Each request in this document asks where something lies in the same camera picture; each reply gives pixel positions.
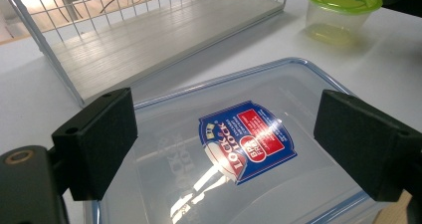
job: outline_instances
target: white shelf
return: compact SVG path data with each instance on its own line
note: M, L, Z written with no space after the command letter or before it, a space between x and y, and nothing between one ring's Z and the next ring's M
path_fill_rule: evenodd
M87 104L282 9L272 0L185 0L52 49Z

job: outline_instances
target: plastic food container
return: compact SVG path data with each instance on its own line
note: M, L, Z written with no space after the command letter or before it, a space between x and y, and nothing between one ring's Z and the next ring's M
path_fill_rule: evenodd
M331 44L350 43L382 0L309 0L307 32Z
M283 59L135 105L138 139L86 223L371 219L384 205L314 140L324 89L348 93Z

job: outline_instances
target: small plastic container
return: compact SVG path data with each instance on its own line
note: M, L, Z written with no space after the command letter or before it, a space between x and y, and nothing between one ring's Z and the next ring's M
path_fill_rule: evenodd
M381 6L382 0L309 0L306 31L320 41L347 44Z

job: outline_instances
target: wire basket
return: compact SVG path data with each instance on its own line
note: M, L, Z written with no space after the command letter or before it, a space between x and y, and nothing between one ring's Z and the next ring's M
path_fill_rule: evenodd
M277 14L286 3L286 0L9 1L81 106ZM145 46L145 52L137 55L143 51L139 46Z

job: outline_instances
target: red label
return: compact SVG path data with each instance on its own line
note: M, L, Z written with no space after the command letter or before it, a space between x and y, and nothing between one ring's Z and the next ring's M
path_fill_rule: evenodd
M248 155L249 159L253 162L262 162L267 157L264 149L258 141L252 136L244 136L240 139L240 144Z
M245 128L248 129L249 133L255 137L267 155L271 155L285 148L254 110L241 112L238 114L238 118Z

